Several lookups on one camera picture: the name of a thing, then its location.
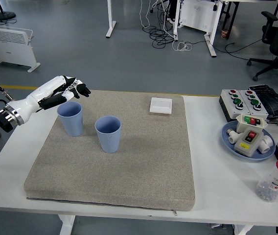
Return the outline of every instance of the electric heater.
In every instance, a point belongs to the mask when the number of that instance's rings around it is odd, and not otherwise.
[[[40,65],[40,63],[37,63],[30,45],[32,30],[13,29],[15,30],[0,26],[0,63],[8,62],[30,66],[31,68],[28,72],[32,72]],[[30,37],[28,37],[25,30],[31,31]]]

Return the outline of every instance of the blue plastic cup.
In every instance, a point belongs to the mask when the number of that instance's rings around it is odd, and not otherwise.
[[[80,136],[83,131],[82,106],[80,103],[70,101],[57,108],[61,122],[69,136]]]
[[[104,116],[99,118],[94,126],[103,151],[116,152],[119,148],[121,121],[114,116]]]

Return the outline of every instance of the robotic arm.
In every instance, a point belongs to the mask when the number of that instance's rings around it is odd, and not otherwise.
[[[14,100],[2,87],[0,91],[9,100],[8,103],[0,100],[5,103],[0,110],[0,128],[5,132],[12,131],[15,125],[26,123],[32,113],[65,103],[73,97],[79,98],[79,94],[89,97],[91,93],[86,84],[66,76],[53,78],[21,100]]]
[[[89,97],[91,92],[74,77],[58,76],[43,84],[22,100],[11,100],[0,113],[14,125],[26,123],[31,114],[65,103],[79,94]]]

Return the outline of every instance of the plastic bottle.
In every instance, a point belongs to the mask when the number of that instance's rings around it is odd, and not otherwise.
[[[278,198],[278,161],[256,186],[256,194],[266,202]]]

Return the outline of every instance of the gray fabric pad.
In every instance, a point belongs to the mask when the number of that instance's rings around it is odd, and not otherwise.
[[[171,98],[172,114],[149,111],[152,97]],[[29,199],[189,211],[195,195],[184,99],[172,94],[92,91],[84,131],[66,134],[57,118],[27,179]],[[94,128],[106,115],[122,122],[120,146],[105,153]]]

